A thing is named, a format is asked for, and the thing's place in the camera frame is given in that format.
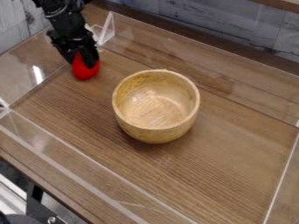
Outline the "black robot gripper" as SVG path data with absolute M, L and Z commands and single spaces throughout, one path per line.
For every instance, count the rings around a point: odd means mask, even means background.
M 93 32 L 86 28 L 87 22 L 82 10 L 47 10 L 46 18 L 53 26 L 47 35 L 62 57 L 71 64 L 75 49 L 79 49 L 86 67 L 93 68 L 99 61 L 99 52 Z

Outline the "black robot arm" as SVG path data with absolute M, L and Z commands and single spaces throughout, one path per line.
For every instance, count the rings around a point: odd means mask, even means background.
M 73 63 L 79 55 L 83 65 L 93 68 L 99 61 L 99 53 L 94 33 L 82 14 L 85 0 L 33 1 L 51 23 L 47 35 L 63 58 Z

